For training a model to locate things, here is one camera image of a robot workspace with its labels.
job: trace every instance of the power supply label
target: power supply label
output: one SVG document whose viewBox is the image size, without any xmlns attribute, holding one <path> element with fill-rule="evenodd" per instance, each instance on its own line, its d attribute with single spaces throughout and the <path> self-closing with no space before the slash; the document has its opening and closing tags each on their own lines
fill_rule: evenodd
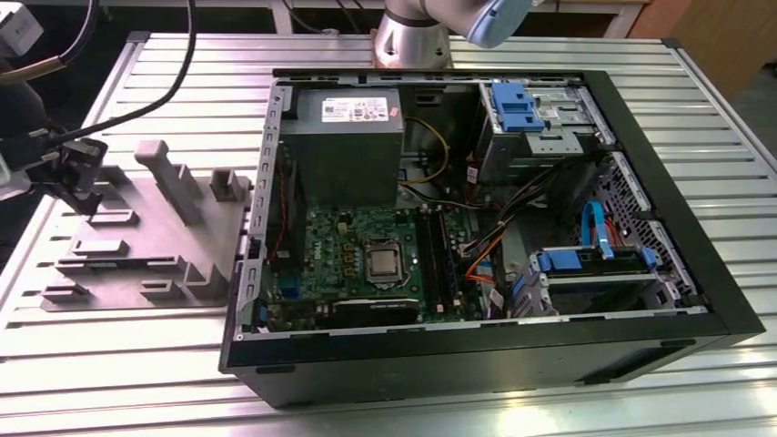
<svg viewBox="0 0 777 437">
<path fill-rule="evenodd" d="M 389 121 L 389 101 L 385 97 L 328 98 L 321 103 L 320 121 L 324 123 Z"/>
</svg>

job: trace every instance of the yellow wire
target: yellow wire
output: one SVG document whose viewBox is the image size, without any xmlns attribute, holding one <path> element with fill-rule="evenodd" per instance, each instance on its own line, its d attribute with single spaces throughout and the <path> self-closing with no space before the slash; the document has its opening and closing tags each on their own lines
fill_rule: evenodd
<svg viewBox="0 0 777 437">
<path fill-rule="evenodd" d="M 440 169 L 434 172 L 433 175 L 426 176 L 422 179 L 405 180 L 405 181 L 400 182 L 400 185 L 414 185 L 414 184 L 422 184 L 422 183 L 429 182 L 430 180 L 433 180 L 436 177 L 438 177 L 442 174 L 442 172 L 448 168 L 448 161 L 450 160 L 450 147 L 448 146 L 448 141 L 445 141 L 442 134 L 440 133 L 440 131 L 434 127 L 432 127 L 432 125 L 429 123 L 426 123 L 424 120 L 421 120 L 420 118 L 416 118 L 416 117 L 405 117 L 405 119 L 413 120 L 414 122 L 424 125 L 424 127 L 429 130 L 429 132 L 432 134 L 434 134 L 434 136 L 437 137 L 437 139 L 442 143 L 442 148 L 445 151 L 445 158 L 442 159 L 442 165 L 440 166 Z"/>
</svg>

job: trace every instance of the aluminum workbench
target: aluminum workbench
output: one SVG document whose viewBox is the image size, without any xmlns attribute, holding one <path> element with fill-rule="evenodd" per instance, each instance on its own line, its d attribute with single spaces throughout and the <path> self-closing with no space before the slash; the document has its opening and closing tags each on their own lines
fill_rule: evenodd
<svg viewBox="0 0 777 437">
<path fill-rule="evenodd" d="M 184 46 L 178 35 L 126 43 L 88 123 L 166 91 Z M 621 385 L 277 412 L 216 370 L 225 309 L 37 308 L 78 221 L 45 199 L 0 278 L 0 434 L 774 435 L 777 166 L 753 133 L 683 51 L 659 41 L 522 38 L 484 51 L 453 38 L 452 48 L 456 67 L 609 72 L 769 331 Z M 164 138 L 172 162 L 196 173 L 253 177 L 272 67 L 366 67 L 370 43 L 209 35 L 194 61 L 172 103 L 102 134 L 106 164 L 142 171 L 134 144 Z"/>
</svg>

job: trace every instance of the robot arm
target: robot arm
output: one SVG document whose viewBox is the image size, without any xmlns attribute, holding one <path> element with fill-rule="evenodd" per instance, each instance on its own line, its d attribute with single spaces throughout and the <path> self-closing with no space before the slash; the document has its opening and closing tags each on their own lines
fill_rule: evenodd
<svg viewBox="0 0 777 437">
<path fill-rule="evenodd" d="M 541 0 L 386 0 L 374 57 L 388 68 L 445 68 L 448 28 L 493 48 L 510 37 Z"/>
</svg>

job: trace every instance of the wooden cabinet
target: wooden cabinet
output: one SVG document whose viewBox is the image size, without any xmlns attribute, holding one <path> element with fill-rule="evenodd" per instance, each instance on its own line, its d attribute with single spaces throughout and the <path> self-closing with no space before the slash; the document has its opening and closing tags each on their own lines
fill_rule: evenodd
<svg viewBox="0 0 777 437">
<path fill-rule="evenodd" d="M 675 38 L 731 99 L 777 53 L 775 0 L 653 0 L 631 38 Z"/>
</svg>

